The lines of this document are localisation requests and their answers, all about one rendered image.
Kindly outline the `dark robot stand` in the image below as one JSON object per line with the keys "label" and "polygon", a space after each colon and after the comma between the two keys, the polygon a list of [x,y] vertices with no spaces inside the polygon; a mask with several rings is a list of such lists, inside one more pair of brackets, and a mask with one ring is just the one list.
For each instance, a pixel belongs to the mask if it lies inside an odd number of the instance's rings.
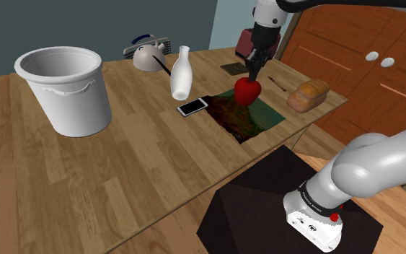
{"label": "dark robot stand", "polygon": [[353,201],[340,212],[340,244],[323,253],[286,221],[283,197],[315,175],[286,146],[219,188],[198,228],[208,254],[373,254],[383,226]]}

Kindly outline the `white bucket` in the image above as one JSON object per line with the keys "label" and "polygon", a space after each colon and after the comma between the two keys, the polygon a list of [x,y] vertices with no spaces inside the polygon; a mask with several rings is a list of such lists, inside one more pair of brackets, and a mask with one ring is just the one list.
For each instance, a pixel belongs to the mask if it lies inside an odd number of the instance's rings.
{"label": "white bucket", "polygon": [[97,53],[73,46],[30,51],[14,63],[54,130],[68,137],[91,136],[112,120],[102,67]]}

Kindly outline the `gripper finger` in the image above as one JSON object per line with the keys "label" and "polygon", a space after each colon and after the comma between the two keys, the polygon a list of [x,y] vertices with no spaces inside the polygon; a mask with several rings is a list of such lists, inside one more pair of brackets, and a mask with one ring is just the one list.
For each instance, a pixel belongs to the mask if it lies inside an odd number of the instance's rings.
{"label": "gripper finger", "polygon": [[249,72],[248,81],[254,82],[257,78],[258,73],[256,50],[252,50],[252,52],[245,58],[244,62]]}
{"label": "gripper finger", "polygon": [[258,76],[261,68],[267,63],[270,58],[270,51],[263,50],[258,53],[257,57],[257,67],[256,67],[256,76]]}

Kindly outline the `dark green book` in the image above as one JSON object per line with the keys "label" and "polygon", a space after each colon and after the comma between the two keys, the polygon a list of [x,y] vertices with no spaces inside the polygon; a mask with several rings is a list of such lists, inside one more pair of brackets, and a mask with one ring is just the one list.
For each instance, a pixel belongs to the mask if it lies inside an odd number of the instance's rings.
{"label": "dark green book", "polygon": [[206,95],[202,99],[208,103],[208,114],[239,144],[256,137],[286,118],[257,98],[251,105],[238,105],[234,99],[234,90],[219,95]]}

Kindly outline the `red toaster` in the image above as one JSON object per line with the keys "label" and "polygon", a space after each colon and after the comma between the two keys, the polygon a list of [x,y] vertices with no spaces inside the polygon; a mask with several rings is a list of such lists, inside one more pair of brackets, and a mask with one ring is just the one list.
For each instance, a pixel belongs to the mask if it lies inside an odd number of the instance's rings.
{"label": "red toaster", "polygon": [[[248,55],[251,54],[252,52],[253,48],[253,43],[251,41],[252,31],[253,31],[252,28],[244,29],[239,37],[237,46],[235,48],[235,54],[243,60],[245,60],[246,57],[248,57]],[[274,45],[269,47],[270,50],[270,55],[268,58],[269,60],[275,56],[280,40],[281,35],[278,34],[278,37],[276,38]]]}

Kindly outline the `white-edged smartphone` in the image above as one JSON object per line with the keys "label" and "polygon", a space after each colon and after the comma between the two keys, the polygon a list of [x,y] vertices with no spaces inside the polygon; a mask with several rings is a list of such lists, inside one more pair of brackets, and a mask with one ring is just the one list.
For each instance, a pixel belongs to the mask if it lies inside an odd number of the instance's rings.
{"label": "white-edged smartphone", "polygon": [[205,102],[202,98],[197,98],[190,102],[187,102],[179,107],[177,107],[177,111],[183,116],[187,117],[196,113],[200,110],[206,109],[208,107],[208,103]]}

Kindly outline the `white bottle vase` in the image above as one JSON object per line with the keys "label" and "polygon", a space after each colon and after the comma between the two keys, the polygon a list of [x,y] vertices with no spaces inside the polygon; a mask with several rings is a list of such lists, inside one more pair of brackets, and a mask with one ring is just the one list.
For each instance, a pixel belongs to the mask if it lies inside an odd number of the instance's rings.
{"label": "white bottle vase", "polygon": [[175,61],[171,71],[171,94],[175,100],[186,100],[191,91],[193,70],[189,61],[189,51],[190,48],[188,46],[180,46],[179,57]]}

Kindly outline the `wooden cabinet with white knobs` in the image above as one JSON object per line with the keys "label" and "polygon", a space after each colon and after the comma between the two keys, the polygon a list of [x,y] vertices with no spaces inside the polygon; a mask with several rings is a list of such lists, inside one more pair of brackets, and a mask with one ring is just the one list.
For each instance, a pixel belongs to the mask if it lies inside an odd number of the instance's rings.
{"label": "wooden cabinet with white knobs", "polygon": [[306,10],[281,60],[347,98],[316,122],[338,141],[406,129],[406,12],[343,5]]}

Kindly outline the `brown pencil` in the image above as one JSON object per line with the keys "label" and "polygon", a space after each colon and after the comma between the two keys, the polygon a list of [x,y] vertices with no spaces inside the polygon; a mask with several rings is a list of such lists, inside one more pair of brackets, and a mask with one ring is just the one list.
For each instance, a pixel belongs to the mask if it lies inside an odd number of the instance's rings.
{"label": "brown pencil", "polygon": [[274,78],[272,78],[271,76],[268,76],[268,78],[270,81],[272,81],[274,84],[276,84],[281,90],[286,92],[286,89],[281,84],[279,84]]}

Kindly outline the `wooden table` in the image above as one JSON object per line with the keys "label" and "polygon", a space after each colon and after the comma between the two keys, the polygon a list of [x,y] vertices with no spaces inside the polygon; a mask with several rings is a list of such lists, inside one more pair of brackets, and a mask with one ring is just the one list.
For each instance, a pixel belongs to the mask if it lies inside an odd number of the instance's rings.
{"label": "wooden table", "polygon": [[164,72],[123,60],[102,73],[112,121],[84,138],[56,133],[27,82],[0,76],[0,254],[104,253],[345,102],[329,92],[297,113],[286,101],[306,77],[269,61],[260,97],[286,119],[239,144],[206,111],[182,117]]}

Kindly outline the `bread loaf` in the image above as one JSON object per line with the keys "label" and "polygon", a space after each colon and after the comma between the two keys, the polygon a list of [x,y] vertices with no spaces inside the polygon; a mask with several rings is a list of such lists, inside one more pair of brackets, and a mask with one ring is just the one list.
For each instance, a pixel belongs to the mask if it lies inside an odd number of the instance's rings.
{"label": "bread loaf", "polygon": [[330,91],[329,84],[321,79],[311,79],[290,94],[286,103],[299,113],[306,113],[321,105]]}

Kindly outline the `small dark square mat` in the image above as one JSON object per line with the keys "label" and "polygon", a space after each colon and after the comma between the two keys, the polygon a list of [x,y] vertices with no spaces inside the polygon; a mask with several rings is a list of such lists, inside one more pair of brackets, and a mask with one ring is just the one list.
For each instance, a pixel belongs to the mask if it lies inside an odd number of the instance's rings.
{"label": "small dark square mat", "polygon": [[240,62],[221,65],[221,68],[231,76],[248,73],[248,68]]}

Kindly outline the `thin black stick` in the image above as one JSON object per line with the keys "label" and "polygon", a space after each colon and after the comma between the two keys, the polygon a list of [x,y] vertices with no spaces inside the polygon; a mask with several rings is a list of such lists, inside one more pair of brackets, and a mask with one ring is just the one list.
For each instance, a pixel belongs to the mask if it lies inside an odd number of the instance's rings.
{"label": "thin black stick", "polygon": [[171,76],[171,71],[165,66],[164,63],[162,63],[156,56],[152,56],[156,62],[166,71],[166,73]]}

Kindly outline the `red apple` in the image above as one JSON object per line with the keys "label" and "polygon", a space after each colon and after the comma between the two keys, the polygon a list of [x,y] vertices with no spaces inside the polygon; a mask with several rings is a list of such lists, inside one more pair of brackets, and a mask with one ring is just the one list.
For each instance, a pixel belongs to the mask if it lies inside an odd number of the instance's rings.
{"label": "red apple", "polygon": [[262,87],[258,81],[251,82],[248,77],[242,77],[235,82],[234,99],[238,105],[251,105],[260,95]]}

